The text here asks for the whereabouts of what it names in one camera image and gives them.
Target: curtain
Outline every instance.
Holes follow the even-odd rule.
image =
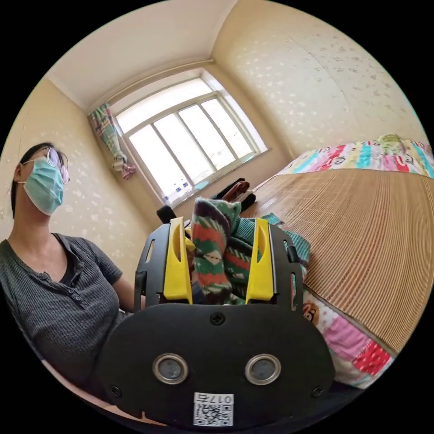
[[[100,105],[91,115],[90,120],[96,135],[103,141],[113,155],[113,168],[121,172],[122,177],[127,180],[136,172],[135,165],[128,164],[127,156],[121,151],[118,132],[114,124],[110,105]]]

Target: speckled wallpaper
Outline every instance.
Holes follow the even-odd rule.
[[[9,189],[15,167],[28,148],[47,141],[67,155],[71,178],[64,203],[52,216],[52,232],[93,241],[133,283],[150,231],[111,173],[86,114],[48,80],[29,96],[1,155],[0,239],[12,229]]]
[[[293,157],[397,133],[427,142],[407,98],[361,46],[329,24],[268,0],[239,0],[212,57]]]

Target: gray shirt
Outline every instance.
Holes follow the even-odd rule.
[[[105,398],[93,376],[108,335],[128,314],[112,285],[122,271],[91,241],[54,234],[72,261],[68,285],[36,273],[0,243],[0,286],[20,329],[39,357],[71,383]]]

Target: window sill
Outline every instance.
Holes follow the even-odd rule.
[[[192,197],[198,196],[205,188],[213,185],[215,182],[219,181],[220,179],[224,178],[225,176],[228,176],[230,173],[239,169],[244,164],[248,163],[249,161],[254,160],[255,158],[259,158],[264,154],[267,154],[271,150],[272,150],[272,148],[269,148],[269,149],[265,150],[264,152],[252,154],[252,155],[249,155],[248,157],[240,158],[236,163],[228,165],[227,170],[222,169],[224,171],[219,172],[218,174],[216,174],[215,177],[211,177],[211,178],[199,183],[198,185],[196,185],[196,187],[192,191],[190,191],[187,194],[185,194],[184,196],[174,200],[172,203],[169,203],[169,206],[171,208],[175,209],[177,206],[179,206],[180,204],[182,204],[186,200],[188,200]]]

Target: woman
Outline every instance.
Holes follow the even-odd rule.
[[[0,243],[0,286],[41,359],[107,400],[94,368],[107,337],[133,311],[134,288],[91,241],[50,232],[68,181],[67,159],[51,143],[24,154],[11,186],[14,226]]]

